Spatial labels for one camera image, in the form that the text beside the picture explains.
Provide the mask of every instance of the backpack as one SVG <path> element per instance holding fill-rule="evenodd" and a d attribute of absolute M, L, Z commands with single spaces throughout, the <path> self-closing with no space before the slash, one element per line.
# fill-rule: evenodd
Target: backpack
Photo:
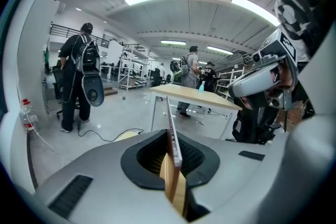
<path fill-rule="evenodd" d="M 189 56 L 190 55 L 188 55 L 187 57 L 184 57 L 184 56 L 181 57 L 181 71 L 182 71 L 183 76 L 187 75 L 189 73 L 189 70 L 190 70 L 190 68 L 188 66 L 188 61 L 187 61 Z"/>
<path fill-rule="evenodd" d="M 71 51 L 71 59 L 76 66 L 76 70 L 83 74 L 85 74 L 85 72 L 99 72 L 100 63 L 97 61 L 97 57 L 100 56 L 95 41 L 88 41 L 85 35 L 79 35 L 75 41 L 75 44 L 79 37 L 81 37 L 83 45 L 80 47 L 76 58 L 73 57 Z"/>

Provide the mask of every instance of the black t-shirt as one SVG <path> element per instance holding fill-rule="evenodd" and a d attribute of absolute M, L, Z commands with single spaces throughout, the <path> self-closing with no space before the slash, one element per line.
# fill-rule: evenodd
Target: black t-shirt
<path fill-rule="evenodd" d="M 84 36 L 86 36 L 87 41 L 90 41 L 91 38 L 88 34 L 82 34 Z M 61 51 L 58 55 L 58 57 L 64 57 L 67 58 L 69 57 L 70 59 L 70 54 L 72 51 L 72 56 L 73 58 L 77 57 L 77 54 L 79 52 L 79 49 L 81 48 L 81 46 L 83 45 L 83 40 L 81 39 L 81 37 L 79 35 L 74 35 L 72 37 L 70 37 L 62 46 Z"/>
<path fill-rule="evenodd" d="M 201 70 L 201 81 L 213 82 L 216 78 L 216 72 L 212 68 L 206 67 Z"/>

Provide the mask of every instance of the shelving rack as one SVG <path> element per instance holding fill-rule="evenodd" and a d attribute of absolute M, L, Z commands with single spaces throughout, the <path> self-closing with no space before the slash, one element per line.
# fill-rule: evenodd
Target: shelving rack
<path fill-rule="evenodd" d="M 124 45 L 120 58 L 120 66 L 118 71 L 118 87 L 126 89 L 126 91 L 128 91 L 128 89 L 130 88 L 139 88 L 149 85 L 150 78 L 144 77 L 144 75 L 147 73 L 146 67 L 149 67 L 150 69 L 152 68 L 152 61 L 149 60 L 151 57 L 146 56 L 140 51 L 137 51 L 133 46 L 128 48 L 126 46 L 127 45 Z M 127 74 L 121 73 L 121 70 L 123 69 L 127 70 Z M 140 71 L 141 76 L 133 76 L 131 74 L 133 70 Z M 138 84 L 131 86 L 130 78 L 138 80 Z M 121 84 L 120 82 L 125 79 L 127 80 L 126 84 Z"/>
<path fill-rule="evenodd" d="M 219 79 L 218 80 L 218 83 L 217 83 L 217 86 L 216 86 L 216 93 L 219 94 L 220 96 L 224 96 L 225 99 L 228 99 L 228 97 L 231 98 L 231 96 L 229 95 L 229 93 L 227 92 L 227 87 L 228 85 L 233 82 L 235 79 L 238 79 L 239 77 L 241 77 L 243 74 L 244 74 L 244 71 L 245 71 L 245 67 L 243 67 L 243 69 L 241 70 L 235 70 L 235 69 L 232 69 L 231 72 L 224 72 L 224 73 L 219 73 L 218 77 L 221 78 L 221 76 L 223 76 L 224 78 L 223 79 Z M 241 74 L 239 75 L 238 78 L 235 78 L 234 79 L 234 74 Z"/>

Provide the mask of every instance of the desk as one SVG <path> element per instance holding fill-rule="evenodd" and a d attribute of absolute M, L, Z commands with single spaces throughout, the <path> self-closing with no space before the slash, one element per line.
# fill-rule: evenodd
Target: desk
<path fill-rule="evenodd" d="M 241 107 L 231 103 L 230 101 L 216 95 L 213 92 L 200 92 L 196 89 L 191 89 L 174 84 L 166 84 L 157 87 L 149 88 L 152 92 L 150 101 L 150 117 L 148 122 L 148 132 L 153 131 L 154 112 L 156 105 L 156 97 L 177 100 L 189 104 L 200 105 L 206 108 L 211 108 L 216 112 L 221 112 L 228 116 L 226 125 L 219 139 L 225 139 L 226 132 L 232 133 L 233 123 L 237 119 L 237 113 Z"/>

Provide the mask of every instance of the logo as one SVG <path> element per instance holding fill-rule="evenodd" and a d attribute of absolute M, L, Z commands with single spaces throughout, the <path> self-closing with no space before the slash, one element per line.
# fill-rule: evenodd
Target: logo
<path fill-rule="evenodd" d="M 292 57 L 296 64 L 296 50 L 292 43 L 287 39 L 287 37 L 281 33 L 280 42 L 283 44 L 285 49 L 288 51 L 288 54 Z"/>

